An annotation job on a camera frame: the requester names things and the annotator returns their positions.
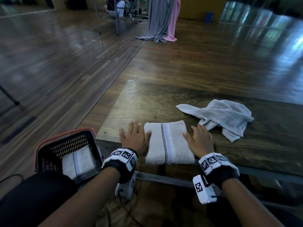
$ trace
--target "folded towel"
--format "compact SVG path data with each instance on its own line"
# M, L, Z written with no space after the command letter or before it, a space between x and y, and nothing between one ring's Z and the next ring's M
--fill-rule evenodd
M182 133L186 132L184 121L167 123L146 123L144 130L151 130L147 164L188 164L195 162L195 156L188 147Z
M222 127L222 134L231 142L243 137L247 122L252 122L252 113L243 104L228 100L212 100L207 107L198 108L188 104L176 106L180 111L193 115L200 120L207 130L215 126Z
M75 183L96 175L99 170L89 146L66 155L62 158L63 174L70 177Z

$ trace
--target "orange basket handle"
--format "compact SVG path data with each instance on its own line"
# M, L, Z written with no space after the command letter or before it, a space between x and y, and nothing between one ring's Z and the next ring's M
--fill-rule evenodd
M61 137L61 136L68 135L68 134L71 134L71 133L74 133L74 132L78 132L78 131L82 131L82 130L91 130L91 131L95 134L95 136L96 136L96 132L95 132L95 130L94 130L93 128L91 128L91 127L83 127L83 128L80 128L80 129L76 129L76 130L64 132L64 133L62 133L62 134L59 134L59 135L56 135L56 136L54 136L54 137L48 138L48 139L44 140L43 142L41 142L41 143L38 145L38 147L35 149L35 155L34 155L34 157L35 157L35 159L34 159L34 171L37 170L37 155L38 155L38 150L39 150L39 148L40 148L44 143L46 143L46 142L48 142L48 141L51 141L51 140L53 140L53 139L59 138L59 137Z

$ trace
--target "black plastic basket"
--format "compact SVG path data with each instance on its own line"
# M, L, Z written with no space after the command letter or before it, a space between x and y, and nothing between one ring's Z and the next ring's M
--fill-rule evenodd
M35 171L39 173L53 170L63 173L62 158L86 145L89 145L92 155L96 160L96 166L100 172L103 157L95 141L95 131L92 128L81 128L65 132L43 141L36 149ZM80 184L88 182L92 178L93 177L86 179Z

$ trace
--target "blue object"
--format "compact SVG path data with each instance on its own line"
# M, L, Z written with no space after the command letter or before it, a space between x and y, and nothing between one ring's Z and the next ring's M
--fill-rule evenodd
M214 13L212 13L212 12L207 12L207 13L205 14L204 22L210 23L213 16L214 16Z

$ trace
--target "wristband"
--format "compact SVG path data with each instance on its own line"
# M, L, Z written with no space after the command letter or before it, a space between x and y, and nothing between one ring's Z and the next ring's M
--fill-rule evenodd
M222 189L222 183L230 178L239 179L239 169L220 153L210 153L199 160L199 172L209 182L206 187L212 183Z
M138 161L137 153L130 148L120 148L113 151L102 164L102 169L107 167L116 168L121 177L120 184L127 183L134 174L135 165Z

